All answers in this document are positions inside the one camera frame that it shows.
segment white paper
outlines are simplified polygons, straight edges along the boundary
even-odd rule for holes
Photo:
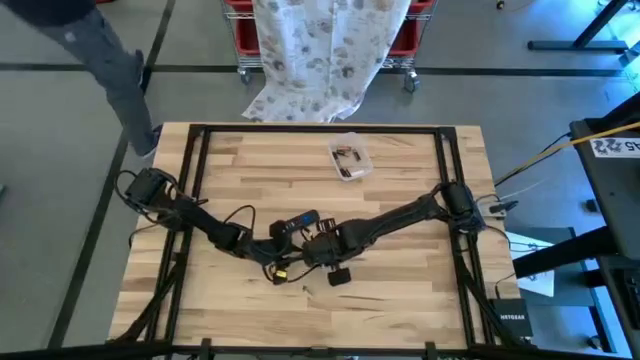
[[[331,122],[360,107],[411,0],[253,0],[267,83],[242,114]]]
[[[589,142],[595,157],[640,159],[640,138],[600,138]]]
[[[511,241],[511,259],[515,260],[521,256],[531,254],[534,251],[545,247],[553,246],[552,243],[533,239],[530,237],[507,232]],[[520,289],[529,290],[541,295],[553,297],[554,289],[554,271],[535,274],[526,278],[518,279],[518,287]]]

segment shoe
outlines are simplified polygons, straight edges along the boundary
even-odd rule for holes
[[[155,155],[156,149],[158,149],[158,143],[160,142],[160,135],[162,134],[162,125],[156,126],[153,129],[153,148],[148,153],[141,156],[142,159],[148,159]]]
[[[136,58],[136,75],[138,76],[138,85],[142,85],[144,78],[144,54],[140,50],[136,50],[133,56]]]

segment wooden table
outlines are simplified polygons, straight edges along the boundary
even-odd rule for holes
[[[177,177],[188,128],[186,123],[164,125],[155,167]],[[456,131],[467,184],[476,197],[494,193],[480,128],[459,126]],[[224,219],[252,204],[258,211],[256,238],[266,238],[269,224],[278,219],[309,209],[337,222],[369,218],[415,200],[439,182],[432,136],[363,135],[375,170],[348,183],[338,179],[329,159],[332,136],[212,134],[201,194],[210,199],[205,209]],[[234,221],[248,225],[250,212]],[[502,223],[490,224],[502,228]],[[138,227],[146,225],[141,218]],[[110,337],[120,335],[152,297],[165,234],[157,227],[135,237]],[[478,247],[492,296],[495,282],[513,273],[508,244],[499,233],[484,231]],[[466,348],[445,224],[422,222],[384,236],[348,267],[353,281],[346,285],[329,286],[326,274],[317,270],[300,282],[276,287],[256,263],[217,251],[196,230],[174,343],[199,345],[209,337],[217,346],[408,349],[433,341],[439,349]],[[295,265],[290,276],[304,269]],[[500,292],[519,297],[515,279],[501,282]],[[471,304],[482,341],[479,311],[475,301]],[[159,329],[164,329],[167,308],[165,301]]]

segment jeans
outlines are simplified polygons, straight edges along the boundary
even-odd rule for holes
[[[122,124],[138,155],[155,146],[151,116],[139,86],[142,59],[127,53],[118,35],[100,11],[61,27],[38,27],[38,31],[62,45],[83,63],[105,89],[107,101]]]

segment black metal frame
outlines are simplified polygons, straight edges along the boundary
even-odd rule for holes
[[[438,170],[442,182],[450,181],[444,150],[444,141],[449,142],[455,180],[464,183],[464,173],[458,148],[458,139],[453,127],[409,127],[409,126],[293,126],[293,125],[191,125],[187,136],[187,144],[183,163],[178,179],[178,186],[184,190],[189,177],[192,155],[196,139],[201,137],[200,151],[196,165],[195,177],[191,196],[198,199],[204,177],[206,158],[208,154],[211,133],[213,132],[302,132],[302,133],[343,133],[354,131],[358,133],[381,134],[425,134],[433,135],[435,140]],[[464,262],[460,247],[460,234],[449,229],[451,250],[454,262],[458,295],[461,308],[462,323],[465,333],[467,349],[436,350],[432,342],[425,343],[424,349],[384,349],[384,348],[327,348],[327,347],[247,347],[247,346],[215,346],[211,339],[205,338],[200,346],[173,345],[176,330],[180,297],[186,275],[186,267],[191,246],[193,228],[184,232],[180,250],[173,253],[176,232],[168,231],[162,254],[156,292],[149,305],[145,308],[139,321],[134,322],[132,329],[116,341],[102,345],[81,346],[63,349],[37,350],[21,353],[0,355],[5,359],[137,359],[143,357],[165,355],[170,359],[172,354],[198,355],[200,359],[213,359],[215,354],[255,354],[255,355],[306,355],[310,357],[329,356],[407,356],[421,357],[426,360],[437,360],[438,357],[473,357],[482,359],[512,359],[514,355],[519,359],[608,359],[607,357],[573,354],[555,351],[538,350],[526,346],[520,340],[513,338],[510,331],[500,322],[493,307],[487,300],[482,280],[482,267],[477,249],[477,234],[464,235],[467,240],[472,271]],[[157,325],[160,306],[164,296],[173,288],[169,307],[168,320],[163,339],[157,340]],[[473,328],[473,319],[469,306],[468,293],[477,301],[480,307],[483,335],[487,344],[477,343]],[[143,342],[136,341],[141,325],[147,325],[147,333]],[[493,333],[500,338],[502,345],[496,346]]]
[[[529,50],[613,51],[622,54],[629,50],[624,41],[591,40],[627,2],[628,0],[611,0],[575,41],[529,41],[527,47]]]

